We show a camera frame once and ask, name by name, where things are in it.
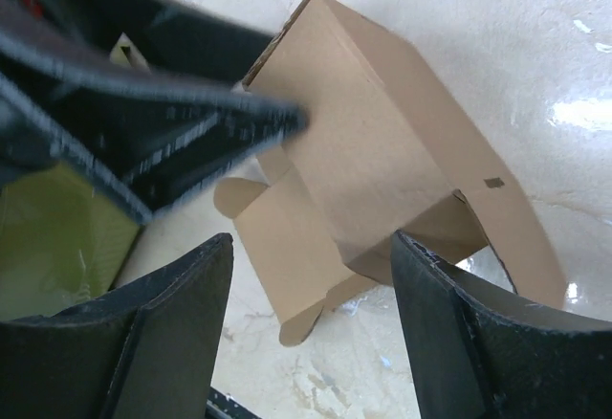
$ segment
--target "scratched white surface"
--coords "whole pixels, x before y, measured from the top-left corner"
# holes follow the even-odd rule
[[[187,1],[269,31],[299,2]],[[417,46],[530,196],[571,281],[567,309],[612,320],[612,0],[340,1]],[[218,231],[231,223],[205,194],[152,226],[136,263],[161,265]],[[236,249],[217,387],[265,418],[418,417],[390,290],[282,348]],[[493,263],[483,253],[466,267],[499,278]]]

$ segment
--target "brown cardboard box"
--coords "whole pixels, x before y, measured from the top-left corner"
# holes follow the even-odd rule
[[[388,240],[397,229],[450,262],[489,242],[520,295],[560,307],[566,280],[523,190],[410,44],[335,0],[304,0],[245,84],[260,94],[297,100],[310,117],[306,133],[259,157],[272,185],[262,196],[274,190],[269,206],[276,200],[295,204],[275,186],[287,175],[299,179],[300,200],[317,211],[317,230],[326,227],[321,237],[331,235],[341,262],[352,270],[390,283]],[[263,201],[253,204],[262,218],[249,223],[263,227],[284,218],[288,231],[261,238],[254,247],[254,227],[240,218],[255,208],[236,218],[253,266],[259,274],[267,270],[260,279],[270,294],[276,285],[265,282],[285,266],[273,264],[272,253],[263,265],[252,249],[273,251],[285,236],[294,236],[291,231],[301,230],[293,224],[301,222],[292,222],[280,202],[264,221]],[[302,241],[317,250],[311,228]],[[338,286],[320,277],[319,290]],[[294,289],[301,280],[296,276],[284,285]],[[273,302],[274,309],[291,295]]]

